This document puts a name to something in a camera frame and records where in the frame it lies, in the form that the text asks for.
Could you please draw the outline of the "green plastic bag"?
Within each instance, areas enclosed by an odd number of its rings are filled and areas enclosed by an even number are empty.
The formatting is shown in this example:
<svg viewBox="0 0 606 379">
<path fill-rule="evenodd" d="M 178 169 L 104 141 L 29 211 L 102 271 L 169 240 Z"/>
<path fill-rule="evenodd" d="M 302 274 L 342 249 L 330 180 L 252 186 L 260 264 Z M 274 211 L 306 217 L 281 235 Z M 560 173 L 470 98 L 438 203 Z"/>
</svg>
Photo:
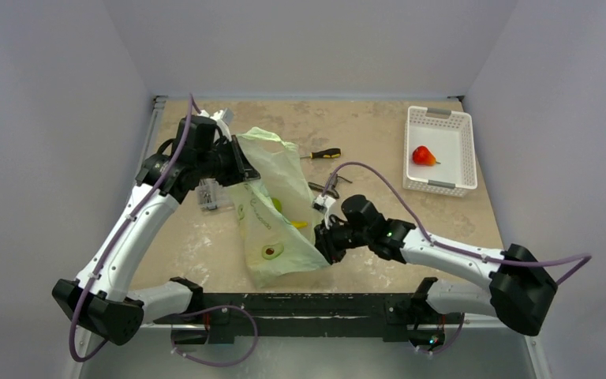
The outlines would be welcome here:
<svg viewBox="0 0 606 379">
<path fill-rule="evenodd" d="M 228 186 L 238 218 L 245 263 L 256 287 L 280 276 L 311 272 L 329 264 L 314 246 L 314 228 L 323 219 L 312 207 L 314 193 L 301 168 L 298 146 L 258 127 L 237 135 L 260 179 Z M 271 202 L 282 204 L 278 212 Z M 297 229 L 290 222 L 306 222 Z"/>
</svg>

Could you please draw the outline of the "green fake apple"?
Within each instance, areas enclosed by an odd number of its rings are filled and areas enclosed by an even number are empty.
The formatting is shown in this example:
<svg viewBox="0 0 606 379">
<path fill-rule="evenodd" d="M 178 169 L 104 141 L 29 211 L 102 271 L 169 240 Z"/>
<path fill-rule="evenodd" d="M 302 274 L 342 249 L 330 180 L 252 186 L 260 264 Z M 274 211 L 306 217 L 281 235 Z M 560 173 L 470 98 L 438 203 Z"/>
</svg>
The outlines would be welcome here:
<svg viewBox="0 0 606 379">
<path fill-rule="evenodd" d="M 280 200 L 279 200 L 279 199 L 277 199 L 277 198 L 275 198 L 275 197 L 272 197 L 272 198 L 271 198 L 271 202 L 272 202 L 272 204 L 274 205 L 275 209 L 276 209 L 278 212 L 282 212 L 282 204 L 281 204 L 281 202 L 280 202 Z"/>
</svg>

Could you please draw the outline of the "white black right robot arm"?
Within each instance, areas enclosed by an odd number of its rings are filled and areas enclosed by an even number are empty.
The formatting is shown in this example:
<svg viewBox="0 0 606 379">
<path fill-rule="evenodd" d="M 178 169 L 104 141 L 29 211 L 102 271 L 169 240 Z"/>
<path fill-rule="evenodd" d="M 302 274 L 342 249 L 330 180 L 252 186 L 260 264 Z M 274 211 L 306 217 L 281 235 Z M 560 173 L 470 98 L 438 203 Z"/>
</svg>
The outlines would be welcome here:
<svg viewBox="0 0 606 379">
<path fill-rule="evenodd" d="M 527 248 L 478 248 L 440 238 L 413 223 L 386 218 L 363 195 L 345 199 L 339 219 L 331 212 L 334 203 L 323 195 L 312 202 L 323 216 L 314 229 L 315 247 L 330 264 L 339 263 L 347 250 L 365 247 L 385 261 L 426 266 L 466 281 L 425 284 L 411 301 L 417 319 L 474 313 L 495 317 L 525 336 L 540 333 L 558 285 Z"/>
</svg>

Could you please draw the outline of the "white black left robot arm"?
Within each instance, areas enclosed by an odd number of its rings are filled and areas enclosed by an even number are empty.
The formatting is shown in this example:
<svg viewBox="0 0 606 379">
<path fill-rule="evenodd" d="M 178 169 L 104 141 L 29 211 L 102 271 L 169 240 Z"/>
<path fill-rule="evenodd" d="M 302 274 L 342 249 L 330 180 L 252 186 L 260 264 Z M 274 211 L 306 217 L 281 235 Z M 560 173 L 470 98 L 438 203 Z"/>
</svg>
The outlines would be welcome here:
<svg viewBox="0 0 606 379">
<path fill-rule="evenodd" d="M 185 323 L 201 318 L 202 289 L 186 279 L 139 291 L 129 286 L 161 227 L 201 180 L 232 186 L 258 178 L 226 117 L 225 111 L 184 117 L 176 137 L 144 161 L 121 219 L 99 251 L 74 279 L 53 287 L 54 300 L 73 326 L 120 346 L 143 323 L 172 314 Z"/>
</svg>

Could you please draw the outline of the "yellow fake banana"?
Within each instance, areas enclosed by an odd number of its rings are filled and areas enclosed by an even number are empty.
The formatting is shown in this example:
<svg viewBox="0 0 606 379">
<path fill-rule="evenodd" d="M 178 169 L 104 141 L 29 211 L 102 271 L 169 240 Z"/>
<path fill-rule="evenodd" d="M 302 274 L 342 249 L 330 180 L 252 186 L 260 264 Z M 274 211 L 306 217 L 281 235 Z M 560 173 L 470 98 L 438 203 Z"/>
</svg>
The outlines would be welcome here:
<svg viewBox="0 0 606 379">
<path fill-rule="evenodd" d="M 294 227 L 296 227 L 297 229 L 301 229 L 301 228 L 305 228 L 308 226 L 308 224 L 306 222 L 296 222 L 296 221 L 291 221 L 290 222 Z"/>
</svg>

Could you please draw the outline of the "red fake pear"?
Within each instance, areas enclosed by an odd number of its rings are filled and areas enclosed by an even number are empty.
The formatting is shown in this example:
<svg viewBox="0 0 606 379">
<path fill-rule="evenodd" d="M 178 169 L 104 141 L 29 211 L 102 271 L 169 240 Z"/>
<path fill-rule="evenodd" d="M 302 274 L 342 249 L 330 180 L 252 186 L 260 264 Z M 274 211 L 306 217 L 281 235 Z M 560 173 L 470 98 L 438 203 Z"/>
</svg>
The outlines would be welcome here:
<svg viewBox="0 0 606 379">
<path fill-rule="evenodd" d="M 440 164 L 437 158 L 424 145 L 420 145 L 413 150 L 411 159 L 413 164 L 418 166 L 433 167 Z"/>
</svg>

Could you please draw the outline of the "clear plastic screw box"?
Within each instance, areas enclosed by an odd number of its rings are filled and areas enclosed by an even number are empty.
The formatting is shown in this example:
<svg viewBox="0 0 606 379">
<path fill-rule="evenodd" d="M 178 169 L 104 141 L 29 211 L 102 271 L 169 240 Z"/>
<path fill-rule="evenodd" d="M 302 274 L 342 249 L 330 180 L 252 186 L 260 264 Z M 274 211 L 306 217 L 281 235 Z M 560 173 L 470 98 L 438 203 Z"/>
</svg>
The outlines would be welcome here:
<svg viewBox="0 0 606 379">
<path fill-rule="evenodd" d="M 211 178 L 200 180 L 195 193 L 197 204 L 202 211 L 210 212 L 233 205 L 225 188 Z"/>
</svg>

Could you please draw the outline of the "grey metal faucet tap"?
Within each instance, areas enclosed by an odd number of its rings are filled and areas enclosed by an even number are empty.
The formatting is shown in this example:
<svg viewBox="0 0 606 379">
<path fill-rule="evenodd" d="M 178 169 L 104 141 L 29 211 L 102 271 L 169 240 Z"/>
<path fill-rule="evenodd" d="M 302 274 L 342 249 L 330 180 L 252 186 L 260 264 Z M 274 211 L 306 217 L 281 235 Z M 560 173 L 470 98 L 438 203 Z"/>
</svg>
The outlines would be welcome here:
<svg viewBox="0 0 606 379">
<path fill-rule="evenodd" d="M 338 200 L 340 198 L 340 194 L 339 194 L 338 190 L 336 189 L 336 187 L 339 182 L 346 182 L 349 184 L 353 183 L 348 178 L 342 177 L 339 174 L 333 174 L 329 177 L 327 186 L 325 184 L 308 182 L 308 187 L 310 188 L 310 190 L 317 192 L 317 193 L 322 193 L 324 191 L 324 189 L 327 189 L 326 194 L 333 197 L 334 199 Z"/>
</svg>

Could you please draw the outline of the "yellow black screwdriver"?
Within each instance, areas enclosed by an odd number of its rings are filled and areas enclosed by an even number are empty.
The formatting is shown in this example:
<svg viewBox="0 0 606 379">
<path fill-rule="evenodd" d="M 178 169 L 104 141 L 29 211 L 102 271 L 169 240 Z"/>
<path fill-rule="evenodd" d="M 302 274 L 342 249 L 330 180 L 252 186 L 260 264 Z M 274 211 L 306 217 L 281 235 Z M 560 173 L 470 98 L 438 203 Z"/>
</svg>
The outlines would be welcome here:
<svg viewBox="0 0 606 379">
<path fill-rule="evenodd" d="M 301 156 L 302 159 L 334 159 L 342 155 L 340 148 L 328 148 L 316 152 L 310 152 L 307 155 Z"/>
</svg>

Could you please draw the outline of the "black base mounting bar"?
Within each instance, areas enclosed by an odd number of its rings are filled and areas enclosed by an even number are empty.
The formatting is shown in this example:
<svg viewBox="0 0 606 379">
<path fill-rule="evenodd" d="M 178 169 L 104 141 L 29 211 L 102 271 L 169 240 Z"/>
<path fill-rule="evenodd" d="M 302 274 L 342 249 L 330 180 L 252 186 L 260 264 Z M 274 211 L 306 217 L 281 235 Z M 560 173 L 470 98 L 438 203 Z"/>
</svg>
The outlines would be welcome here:
<svg viewBox="0 0 606 379">
<path fill-rule="evenodd" d="M 155 320 L 169 325 L 180 344 L 233 343 L 238 337 L 377 338 L 437 347 L 443 330 L 460 313 L 442 315 L 409 293 L 232 294 L 208 293 L 193 302 L 207 315 L 172 314 Z"/>
</svg>

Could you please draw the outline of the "white plastic basket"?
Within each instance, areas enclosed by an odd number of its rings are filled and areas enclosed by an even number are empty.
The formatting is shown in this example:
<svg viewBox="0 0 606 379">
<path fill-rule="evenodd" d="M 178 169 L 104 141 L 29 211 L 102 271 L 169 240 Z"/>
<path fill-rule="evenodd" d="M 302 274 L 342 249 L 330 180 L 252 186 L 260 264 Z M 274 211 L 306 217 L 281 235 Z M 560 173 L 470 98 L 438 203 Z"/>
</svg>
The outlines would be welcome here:
<svg viewBox="0 0 606 379">
<path fill-rule="evenodd" d="M 413 152 L 424 146 L 436 158 L 418 165 Z M 404 132 L 402 187 L 464 197 L 478 187 L 473 119 L 462 111 L 410 106 Z"/>
</svg>

